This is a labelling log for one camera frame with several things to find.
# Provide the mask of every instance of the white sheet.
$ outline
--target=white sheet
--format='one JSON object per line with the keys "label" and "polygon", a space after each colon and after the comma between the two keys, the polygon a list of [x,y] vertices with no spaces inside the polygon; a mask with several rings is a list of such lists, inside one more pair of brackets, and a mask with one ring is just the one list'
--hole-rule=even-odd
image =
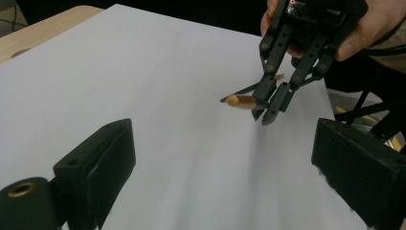
{"label": "white sheet", "polygon": [[365,229],[310,163],[317,119],[332,118],[322,81],[270,126],[219,102],[260,79],[259,41],[115,5],[2,64],[0,188],[53,178],[130,118],[137,165],[103,229]]}

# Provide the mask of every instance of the human hand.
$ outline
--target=human hand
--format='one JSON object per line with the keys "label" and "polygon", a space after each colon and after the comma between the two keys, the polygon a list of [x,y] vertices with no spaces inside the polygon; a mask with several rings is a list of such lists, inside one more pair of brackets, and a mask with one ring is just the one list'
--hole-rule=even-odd
{"label": "human hand", "polygon": [[[267,0],[268,10],[260,21],[262,36],[272,23],[278,1]],[[406,18],[406,0],[366,0],[366,2],[369,7],[367,13],[358,21],[335,54],[335,58],[339,61],[355,55],[389,35]],[[289,45],[287,53],[295,58],[301,58],[305,54],[293,44]]]}

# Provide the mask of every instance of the wooden table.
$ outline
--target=wooden table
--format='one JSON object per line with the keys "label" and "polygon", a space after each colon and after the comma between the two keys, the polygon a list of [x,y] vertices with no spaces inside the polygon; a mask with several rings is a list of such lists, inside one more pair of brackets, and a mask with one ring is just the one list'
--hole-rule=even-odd
{"label": "wooden table", "polygon": [[103,9],[78,6],[0,38],[0,63],[31,49],[102,12]]}

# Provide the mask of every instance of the pencil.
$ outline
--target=pencil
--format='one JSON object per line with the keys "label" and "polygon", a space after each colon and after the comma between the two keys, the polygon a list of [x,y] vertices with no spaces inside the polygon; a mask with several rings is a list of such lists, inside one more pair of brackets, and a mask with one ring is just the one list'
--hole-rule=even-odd
{"label": "pencil", "polygon": [[231,95],[227,97],[227,104],[231,107],[238,107],[242,109],[260,110],[268,108],[270,103],[257,99],[253,96],[246,95]]}

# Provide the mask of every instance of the white paper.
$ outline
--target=white paper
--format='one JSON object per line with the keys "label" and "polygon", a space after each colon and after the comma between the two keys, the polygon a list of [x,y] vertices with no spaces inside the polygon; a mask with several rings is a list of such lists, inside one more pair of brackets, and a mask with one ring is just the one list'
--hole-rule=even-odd
{"label": "white paper", "polygon": [[219,102],[260,79],[259,42],[115,5],[2,64],[0,187],[52,179],[130,118],[137,165],[103,229],[365,229],[310,162],[317,119],[332,119],[322,81],[270,126]]}

